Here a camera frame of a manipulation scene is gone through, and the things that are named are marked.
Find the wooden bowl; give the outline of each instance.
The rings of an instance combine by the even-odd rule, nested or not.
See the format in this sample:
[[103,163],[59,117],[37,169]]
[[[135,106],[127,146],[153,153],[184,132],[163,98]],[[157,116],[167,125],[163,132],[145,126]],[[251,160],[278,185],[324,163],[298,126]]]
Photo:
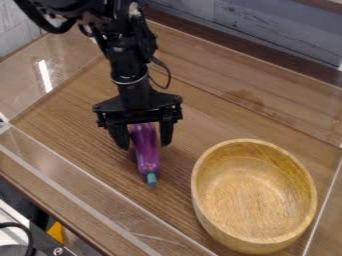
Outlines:
[[304,166],[259,140],[231,140],[207,150],[194,167],[191,192],[210,235],[248,254],[282,250],[315,215],[316,190]]

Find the purple toy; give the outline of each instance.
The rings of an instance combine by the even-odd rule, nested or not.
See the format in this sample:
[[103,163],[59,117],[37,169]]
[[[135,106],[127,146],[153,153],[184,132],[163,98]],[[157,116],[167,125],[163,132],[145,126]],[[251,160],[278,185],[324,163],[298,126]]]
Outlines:
[[156,186],[160,175],[160,160],[157,154],[156,131],[152,123],[131,125],[131,138],[135,146],[139,174],[151,187]]

